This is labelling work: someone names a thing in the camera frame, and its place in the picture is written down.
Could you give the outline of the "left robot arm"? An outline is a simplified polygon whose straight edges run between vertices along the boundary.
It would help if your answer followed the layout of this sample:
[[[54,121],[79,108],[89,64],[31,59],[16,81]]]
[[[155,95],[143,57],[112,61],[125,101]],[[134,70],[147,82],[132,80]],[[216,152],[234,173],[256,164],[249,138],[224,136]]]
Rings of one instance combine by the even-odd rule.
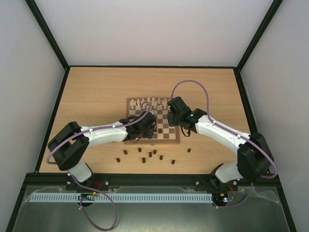
[[[151,139],[154,133],[156,117],[150,111],[138,117],[121,119],[112,124],[82,127],[77,122],[67,124],[47,147],[50,151],[46,162],[57,165],[59,170],[67,171],[80,183],[92,177],[92,171],[82,161],[85,151],[93,146],[138,140],[141,137]]]

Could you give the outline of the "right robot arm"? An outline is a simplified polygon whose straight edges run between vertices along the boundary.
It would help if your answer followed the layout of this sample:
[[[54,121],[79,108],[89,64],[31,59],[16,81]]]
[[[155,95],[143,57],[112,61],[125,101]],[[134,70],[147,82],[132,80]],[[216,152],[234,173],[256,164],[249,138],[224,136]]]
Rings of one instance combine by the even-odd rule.
[[[210,183],[215,189],[222,189],[237,179],[255,182],[260,177],[268,177],[265,173],[274,166],[274,159],[262,134],[235,130],[198,108],[192,111],[181,97],[171,99],[167,105],[170,126],[208,136],[237,155],[235,162],[219,164],[210,173]]]

